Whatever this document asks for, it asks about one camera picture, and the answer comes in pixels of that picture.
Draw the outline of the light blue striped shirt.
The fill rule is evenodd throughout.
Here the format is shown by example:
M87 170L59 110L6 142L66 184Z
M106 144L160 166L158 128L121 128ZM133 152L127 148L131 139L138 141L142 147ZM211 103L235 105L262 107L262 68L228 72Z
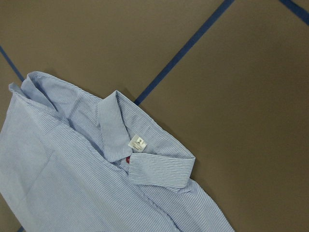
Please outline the light blue striped shirt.
M121 92L43 72L9 90L0 192L26 231L233 230L191 179L195 156Z

